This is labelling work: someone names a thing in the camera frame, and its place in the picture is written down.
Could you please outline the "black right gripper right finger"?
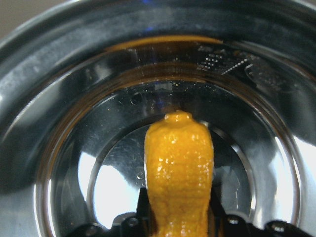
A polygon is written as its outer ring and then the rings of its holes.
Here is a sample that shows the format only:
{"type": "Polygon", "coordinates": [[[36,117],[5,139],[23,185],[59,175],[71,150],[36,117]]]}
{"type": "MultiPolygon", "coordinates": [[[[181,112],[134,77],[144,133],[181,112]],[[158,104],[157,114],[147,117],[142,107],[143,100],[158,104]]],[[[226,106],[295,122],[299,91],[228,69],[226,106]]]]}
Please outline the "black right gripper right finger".
{"type": "Polygon", "coordinates": [[[225,211],[221,206],[221,202],[216,195],[215,188],[211,188],[211,196],[208,210],[208,236],[224,237],[223,217],[225,211]]]}

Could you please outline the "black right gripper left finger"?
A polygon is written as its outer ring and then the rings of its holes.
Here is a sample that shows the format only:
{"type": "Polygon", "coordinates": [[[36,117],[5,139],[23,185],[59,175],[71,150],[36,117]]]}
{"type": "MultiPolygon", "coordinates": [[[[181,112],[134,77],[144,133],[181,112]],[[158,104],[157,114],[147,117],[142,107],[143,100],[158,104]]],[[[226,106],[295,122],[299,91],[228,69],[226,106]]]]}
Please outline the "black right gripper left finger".
{"type": "Polygon", "coordinates": [[[139,191],[136,216],[141,227],[142,237],[151,236],[151,208],[146,188],[139,191]]]}

